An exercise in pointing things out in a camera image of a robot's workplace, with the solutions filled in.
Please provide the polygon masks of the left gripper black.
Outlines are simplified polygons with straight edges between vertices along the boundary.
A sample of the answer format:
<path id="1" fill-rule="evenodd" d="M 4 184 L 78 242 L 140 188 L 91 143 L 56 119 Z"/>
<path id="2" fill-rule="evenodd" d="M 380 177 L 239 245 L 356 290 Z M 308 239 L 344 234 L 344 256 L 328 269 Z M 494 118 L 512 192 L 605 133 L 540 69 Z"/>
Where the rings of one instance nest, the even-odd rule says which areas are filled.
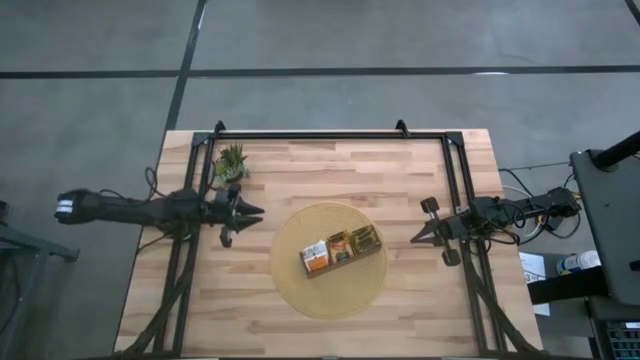
<path id="1" fill-rule="evenodd" d="M 248 216 L 263 214 L 264 210 L 246 202 L 240 196 L 241 186 L 231 184 L 228 188 L 217 188 L 211 201 L 204 203 L 205 224 L 221 225 L 220 240 L 225 248 L 232 246 L 232 233 L 239 233 L 263 221 L 262 217 Z"/>

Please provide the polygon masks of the black keyboard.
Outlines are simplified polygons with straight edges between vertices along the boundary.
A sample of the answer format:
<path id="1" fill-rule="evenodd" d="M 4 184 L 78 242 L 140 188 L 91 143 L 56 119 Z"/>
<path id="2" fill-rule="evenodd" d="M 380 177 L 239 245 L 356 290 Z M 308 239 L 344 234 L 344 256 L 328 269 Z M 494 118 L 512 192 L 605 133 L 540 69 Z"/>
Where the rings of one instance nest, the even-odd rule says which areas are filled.
<path id="1" fill-rule="evenodd" d="M 640 360 L 640 322 L 597 321 L 594 335 L 601 360 Z"/>

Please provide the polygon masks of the potted green succulent plant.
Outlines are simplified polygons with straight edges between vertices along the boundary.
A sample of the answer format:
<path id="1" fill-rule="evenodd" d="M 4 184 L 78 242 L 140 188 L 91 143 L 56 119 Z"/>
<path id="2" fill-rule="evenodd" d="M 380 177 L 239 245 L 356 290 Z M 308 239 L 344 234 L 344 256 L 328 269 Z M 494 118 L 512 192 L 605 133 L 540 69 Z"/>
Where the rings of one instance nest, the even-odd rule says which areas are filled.
<path id="1" fill-rule="evenodd" d="M 215 161 L 216 183 L 237 183 L 241 179 L 250 176 L 250 171 L 245 165 L 248 158 L 243 152 L 243 145 L 230 144 L 219 151 L 219 157 Z"/>

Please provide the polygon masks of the round woven beige placemat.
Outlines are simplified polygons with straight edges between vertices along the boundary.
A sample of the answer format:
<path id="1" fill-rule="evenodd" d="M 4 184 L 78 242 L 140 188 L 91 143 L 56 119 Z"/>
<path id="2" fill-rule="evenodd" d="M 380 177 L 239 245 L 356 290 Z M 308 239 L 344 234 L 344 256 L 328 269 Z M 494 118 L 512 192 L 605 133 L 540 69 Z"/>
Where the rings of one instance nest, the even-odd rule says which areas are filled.
<path id="1" fill-rule="evenodd" d="M 373 224 L 380 252 L 309 279 L 299 252 L 343 231 Z M 382 292 L 388 270 L 387 245 L 375 223 L 356 208 L 321 202 L 295 212 L 276 234 L 270 270 L 281 297 L 296 311 L 316 319 L 343 319 L 366 310 Z"/>

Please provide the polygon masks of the white bottle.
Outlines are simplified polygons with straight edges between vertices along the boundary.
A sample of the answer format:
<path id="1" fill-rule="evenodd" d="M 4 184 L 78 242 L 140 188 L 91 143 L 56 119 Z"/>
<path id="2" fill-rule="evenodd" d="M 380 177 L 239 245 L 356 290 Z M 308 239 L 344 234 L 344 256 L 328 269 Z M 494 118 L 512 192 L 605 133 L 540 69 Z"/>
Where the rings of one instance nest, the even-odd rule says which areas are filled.
<path id="1" fill-rule="evenodd" d="M 589 250 L 577 254 L 566 256 L 556 264 L 559 275 L 569 275 L 582 270 L 598 267 L 601 265 L 598 252 Z"/>

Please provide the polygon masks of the white paper sheet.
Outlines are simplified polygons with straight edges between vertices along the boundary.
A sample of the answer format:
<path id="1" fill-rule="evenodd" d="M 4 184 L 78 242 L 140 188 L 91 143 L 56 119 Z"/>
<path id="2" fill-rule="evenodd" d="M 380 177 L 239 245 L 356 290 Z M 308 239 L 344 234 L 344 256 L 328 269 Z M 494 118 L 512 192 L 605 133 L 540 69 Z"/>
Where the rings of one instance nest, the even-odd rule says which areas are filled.
<path id="1" fill-rule="evenodd" d="M 527 284 L 546 279 L 545 262 L 542 255 L 520 252 L 519 257 Z M 551 315 L 548 303 L 534 305 L 533 308 L 536 315 L 546 317 Z"/>

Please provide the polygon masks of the black aluminium table frame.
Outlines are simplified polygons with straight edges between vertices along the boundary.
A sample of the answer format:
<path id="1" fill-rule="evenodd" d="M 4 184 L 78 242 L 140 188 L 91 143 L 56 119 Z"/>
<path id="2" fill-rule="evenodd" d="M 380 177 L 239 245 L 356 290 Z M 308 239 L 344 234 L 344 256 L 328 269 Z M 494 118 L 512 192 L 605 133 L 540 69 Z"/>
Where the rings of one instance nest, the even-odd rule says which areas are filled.
<path id="1" fill-rule="evenodd" d="M 449 181 L 439 139 L 419 130 L 390 139 L 249 139 L 251 169 L 242 196 L 266 213 L 263 222 L 221 246 L 219 228 L 204 226 L 183 336 L 184 357 L 474 356 L 477 342 L 462 265 L 443 264 L 440 248 L 414 246 L 422 227 L 419 201 L 438 198 L 450 214 Z M 372 219 L 387 244 L 384 289 L 349 318 L 314 319 L 281 297 L 271 275 L 271 247 L 297 210 L 339 202 Z M 131 345 L 159 308 L 171 254 L 169 241 L 147 248 L 134 270 L 115 351 Z M 493 243 L 488 253 L 499 301 L 514 326 L 542 347 L 518 249 Z"/>

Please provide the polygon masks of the brown wooden tea box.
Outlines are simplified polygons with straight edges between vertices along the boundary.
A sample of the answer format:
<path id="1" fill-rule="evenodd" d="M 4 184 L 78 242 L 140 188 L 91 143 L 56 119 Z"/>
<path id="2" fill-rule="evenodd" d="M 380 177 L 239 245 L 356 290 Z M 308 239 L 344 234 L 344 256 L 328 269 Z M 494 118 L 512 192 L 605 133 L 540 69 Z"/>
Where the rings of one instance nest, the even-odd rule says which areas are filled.
<path id="1" fill-rule="evenodd" d="M 329 262 L 330 262 L 330 266 L 329 266 L 329 267 L 327 267 L 327 268 L 325 268 L 325 269 L 322 269 L 322 270 L 320 270 L 320 271 L 317 271 L 317 272 L 314 272 L 314 273 L 309 274 L 309 273 L 308 273 L 308 271 L 307 271 L 307 269 L 306 269 L 306 266 L 305 266 L 305 264 L 304 264 L 304 258 L 303 258 L 303 250 L 304 250 L 304 249 L 303 249 L 302 251 L 300 251 L 300 252 L 299 252 L 300 260 L 301 260 L 301 262 L 302 262 L 302 264 L 303 264 L 304 270 L 305 270 L 305 272 L 306 272 L 306 276 L 307 276 L 309 279 L 314 278 L 314 277 L 317 277 L 317 276 L 320 276 L 320 275 L 325 274 L 325 273 L 328 273 L 328 272 L 330 272 L 330 271 L 336 270 L 336 269 L 338 269 L 338 268 L 344 267 L 344 266 L 346 266 L 346 265 L 349 265 L 349 264 L 354 263 L 354 262 L 356 262 L 356 261 L 362 260 L 362 259 L 364 259 L 364 258 L 367 258 L 367 257 L 369 257 L 369 256 L 372 256 L 372 255 L 374 255 L 374 254 L 376 254 L 376 253 L 378 253 L 378 252 L 380 252 L 380 251 L 381 251 L 381 250 L 380 250 L 380 251 L 378 251 L 378 252 L 376 252 L 376 253 L 374 253 L 374 254 L 371 254 L 371 255 L 369 255 L 369 256 L 356 256 L 356 255 L 355 255 L 355 251 L 354 251 L 354 247 L 353 247 L 353 237 L 352 237 L 352 234 L 351 234 L 351 231 L 352 231 L 352 230 L 346 230 L 346 231 L 348 231 L 348 232 L 349 232 L 349 235 L 350 235 L 350 239 L 349 239 L 349 246 L 350 246 L 350 249 L 352 250 L 351 258 L 350 258 L 348 261 L 346 261 L 346 262 L 342 262 L 342 263 L 339 263 L 339 264 L 333 264 L 333 263 L 332 263 L 332 258 L 331 258 L 331 249 L 330 249 L 330 246 L 328 245 L 327 238 L 326 238 L 326 239 L 324 239 L 324 240 L 326 241 L 326 248 L 327 248 L 327 252 L 328 252 L 328 256 L 327 256 L 327 257 L 328 257 Z M 378 239 L 380 240 L 380 243 L 382 244 L 382 240 L 381 240 L 381 238 L 380 238 L 380 236 L 379 236 L 379 235 L 378 235 Z"/>

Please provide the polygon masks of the grey metal stand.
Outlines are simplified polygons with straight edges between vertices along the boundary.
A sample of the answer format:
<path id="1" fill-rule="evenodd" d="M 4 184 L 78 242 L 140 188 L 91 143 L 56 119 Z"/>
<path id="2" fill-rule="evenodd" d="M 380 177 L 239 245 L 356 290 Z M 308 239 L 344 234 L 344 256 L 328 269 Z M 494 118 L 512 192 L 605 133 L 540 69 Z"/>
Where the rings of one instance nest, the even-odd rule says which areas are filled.
<path id="1" fill-rule="evenodd" d="M 0 360 L 17 353 L 31 297 L 51 256 L 76 262 L 79 249 L 28 235 L 7 222 L 9 205 L 0 200 Z"/>

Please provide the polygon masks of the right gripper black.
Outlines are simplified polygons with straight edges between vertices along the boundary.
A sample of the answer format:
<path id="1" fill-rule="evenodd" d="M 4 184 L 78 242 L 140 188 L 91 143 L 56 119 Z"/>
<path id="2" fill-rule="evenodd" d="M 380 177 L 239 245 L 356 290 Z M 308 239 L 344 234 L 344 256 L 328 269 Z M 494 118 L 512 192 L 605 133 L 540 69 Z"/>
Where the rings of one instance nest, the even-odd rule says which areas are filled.
<path id="1" fill-rule="evenodd" d="M 443 247 L 442 258 L 446 266 L 453 267 L 461 263 L 457 250 L 449 242 L 468 235 L 468 228 L 461 215 L 453 215 L 440 219 L 437 211 L 440 209 L 435 197 L 429 197 L 420 202 L 422 211 L 429 216 L 423 228 L 410 240 L 411 244 L 428 244 Z"/>

